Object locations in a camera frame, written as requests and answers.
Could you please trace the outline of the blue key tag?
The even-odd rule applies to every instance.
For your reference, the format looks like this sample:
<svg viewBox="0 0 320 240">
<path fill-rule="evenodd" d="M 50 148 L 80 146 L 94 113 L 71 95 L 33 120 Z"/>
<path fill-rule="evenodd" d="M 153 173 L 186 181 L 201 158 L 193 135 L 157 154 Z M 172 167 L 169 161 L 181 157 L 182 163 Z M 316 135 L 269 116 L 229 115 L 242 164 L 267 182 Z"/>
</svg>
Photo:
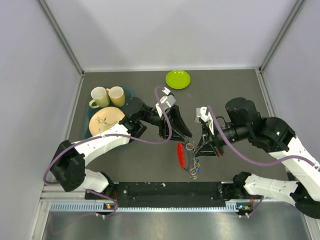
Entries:
<svg viewBox="0 0 320 240">
<path fill-rule="evenodd" d="M 198 173 L 200 171 L 200 167 L 198 167 L 198 163 L 200 163 L 200 159 L 196 158 L 195 162 L 196 162 L 196 172 Z"/>
</svg>

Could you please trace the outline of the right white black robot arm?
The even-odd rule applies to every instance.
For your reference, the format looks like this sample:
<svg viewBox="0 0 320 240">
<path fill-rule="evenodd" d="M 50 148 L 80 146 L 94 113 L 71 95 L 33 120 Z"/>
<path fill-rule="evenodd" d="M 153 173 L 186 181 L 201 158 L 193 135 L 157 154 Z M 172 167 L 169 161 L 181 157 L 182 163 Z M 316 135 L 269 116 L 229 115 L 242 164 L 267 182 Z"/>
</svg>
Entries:
<svg viewBox="0 0 320 240">
<path fill-rule="evenodd" d="M 320 217 L 320 163 L 303 146 L 295 131 L 281 118 L 262 117 L 255 104 L 244 97 L 228 101 L 225 110 L 230 121 L 219 125 L 210 107 L 196 109 L 196 122 L 201 124 L 202 136 L 194 150 L 194 157 L 220 157 L 224 146 L 248 163 L 260 167 L 283 164 L 294 180 L 276 180 L 241 172 L 233 177 L 227 198 L 262 196 L 294 206 L 313 219 Z M 269 163 L 257 162 L 240 153 L 233 146 L 242 140 L 273 157 Z"/>
</svg>

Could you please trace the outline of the red-handled metal key holder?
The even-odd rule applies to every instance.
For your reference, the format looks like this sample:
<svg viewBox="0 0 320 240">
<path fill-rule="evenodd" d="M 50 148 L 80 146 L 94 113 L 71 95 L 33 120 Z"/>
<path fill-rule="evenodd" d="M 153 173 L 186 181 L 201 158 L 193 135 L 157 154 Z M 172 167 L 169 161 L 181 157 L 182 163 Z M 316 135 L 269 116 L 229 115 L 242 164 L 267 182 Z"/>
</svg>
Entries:
<svg viewBox="0 0 320 240">
<path fill-rule="evenodd" d="M 196 172 L 194 149 L 195 146 L 191 142 L 177 144 L 177 157 L 180 167 L 189 174 L 191 179 L 197 180 L 199 172 Z"/>
</svg>

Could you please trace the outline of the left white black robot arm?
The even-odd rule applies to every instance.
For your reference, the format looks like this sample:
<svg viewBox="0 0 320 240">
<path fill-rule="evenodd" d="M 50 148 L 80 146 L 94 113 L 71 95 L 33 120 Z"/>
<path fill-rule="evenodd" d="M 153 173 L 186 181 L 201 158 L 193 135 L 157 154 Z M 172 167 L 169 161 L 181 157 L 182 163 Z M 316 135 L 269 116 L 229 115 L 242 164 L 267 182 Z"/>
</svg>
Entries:
<svg viewBox="0 0 320 240">
<path fill-rule="evenodd" d="M 103 172 L 94 172 L 86 167 L 110 150 L 139 140 L 147 129 L 144 122 L 157 126 L 159 136 L 164 140 L 186 143 L 192 137 L 172 95 L 162 97 L 155 107 L 146 105 L 138 97 L 131 97 L 122 111 L 124 118 L 108 130 L 83 141 L 71 143 L 65 140 L 60 143 L 50 172 L 65 192 L 83 188 L 97 192 L 102 198 L 109 198 L 114 191 L 111 179 Z"/>
</svg>

